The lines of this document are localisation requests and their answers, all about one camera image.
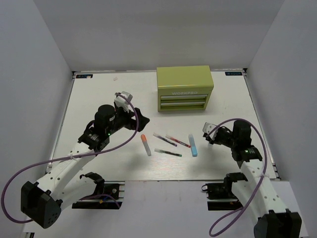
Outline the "green metal drawer chest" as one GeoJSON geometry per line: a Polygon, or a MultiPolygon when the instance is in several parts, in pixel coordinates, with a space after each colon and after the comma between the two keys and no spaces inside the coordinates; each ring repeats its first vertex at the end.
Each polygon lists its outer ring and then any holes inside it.
{"type": "Polygon", "coordinates": [[[158,111],[189,111],[205,110],[214,82],[208,65],[173,66],[157,68],[158,111]],[[161,100],[168,95],[201,95],[208,94],[203,99],[161,100]]]}

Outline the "chest drawer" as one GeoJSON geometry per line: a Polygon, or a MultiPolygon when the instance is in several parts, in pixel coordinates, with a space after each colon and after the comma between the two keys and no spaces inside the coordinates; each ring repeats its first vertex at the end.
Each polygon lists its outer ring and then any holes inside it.
{"type": "Polygon", "coordinates": [[[190,99],[203,99],[205,100],[208,97],[208,94],[201,95],[168,95],[161,96],[161,100],[190,100],[190,99]]]}

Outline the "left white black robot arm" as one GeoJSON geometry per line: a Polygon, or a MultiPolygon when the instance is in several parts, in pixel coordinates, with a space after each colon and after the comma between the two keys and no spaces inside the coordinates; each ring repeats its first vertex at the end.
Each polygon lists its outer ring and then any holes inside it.
{"type": "Polygon", "coordinates": [[[27,181],[22,186],[21,211],[47,229],[57,221],[63,209],[77,200],[86,196],[101,197],[105,180],[97,173],[84,173],[81,169],[109,144],[112,134],[122,128],[140,132],[149,122],[138,108],[133,112],[119,106],[100,106],[69,153],[75,158],[59,162],[36,182],[27,181]]]}

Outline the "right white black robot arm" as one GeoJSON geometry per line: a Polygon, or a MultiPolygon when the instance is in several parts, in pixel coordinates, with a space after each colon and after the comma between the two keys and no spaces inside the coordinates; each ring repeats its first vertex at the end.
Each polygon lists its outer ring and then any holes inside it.
{"type": "Polygon", "coordinates": [[[275,191],[266,173],[267,152],[260,153],[252,145],[251,132],[260,134],[258,129],[246,119],[231,119],[233,129],[205,123],[203,137],[210,145],[223,145],[231,150],[233,160],[240,172],[229,173],[223,180],[223,191],[231,198],[236,197],[241,207],[216,220],[209,231],[210,237],[217,237],[227,231],[238,219],[248,212],[253,219],[253,233],[256,238],[298,238],[302,218],[285,205],[275,191]],[[224,218],[236,214],[236,217],[222,230],[213,233],[212,229],[224,218]]]}

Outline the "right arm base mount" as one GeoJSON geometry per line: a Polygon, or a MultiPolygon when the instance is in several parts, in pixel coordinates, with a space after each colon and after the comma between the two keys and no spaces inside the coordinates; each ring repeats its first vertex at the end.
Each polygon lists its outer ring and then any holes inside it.
{"type": "Polygon", "coordinates": [[[226,191],[221,182],[206,183],[201,187],[207,195],[209,211],[234,211],[243,208],[239,199],[231,192],[226,191]]]}

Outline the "blue highlighter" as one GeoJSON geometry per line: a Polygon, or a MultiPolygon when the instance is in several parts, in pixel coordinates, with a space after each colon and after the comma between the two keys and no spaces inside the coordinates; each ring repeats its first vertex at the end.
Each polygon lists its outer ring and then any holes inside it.
{"type": "Polygon", "coordinates": [[[192,134],[189,134],[188,139],[189,139],[189,143],[190,143],[191,154],[193,157],[197,157],[198,151],[197,151],[197,147],[195,144],[194,136],[192,134]]]}

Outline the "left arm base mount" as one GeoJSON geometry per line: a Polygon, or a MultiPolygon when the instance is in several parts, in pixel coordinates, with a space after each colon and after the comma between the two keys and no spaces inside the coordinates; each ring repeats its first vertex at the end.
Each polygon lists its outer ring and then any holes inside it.
{"type": "Polygon", "coordinates": [[[98,192],[72,204],[72,209],[118,210],[125,192],[125,182],[105,182],[103,193],[98,192]]]}

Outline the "orange cap highlighter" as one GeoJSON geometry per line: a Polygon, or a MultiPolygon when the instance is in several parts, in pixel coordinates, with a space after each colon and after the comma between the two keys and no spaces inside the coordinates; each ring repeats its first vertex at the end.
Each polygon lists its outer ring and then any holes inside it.
{"type": "Polygon", "coordinates": [[[144,145],[144,148],[146,150],[147,155],[151,156],[152,153],[151,153],[150,147],[148,145],[147,138],[146,138],[146,136],[144,134],[141,135],[141,140],[142,140],[142,143],[144,145]]]}

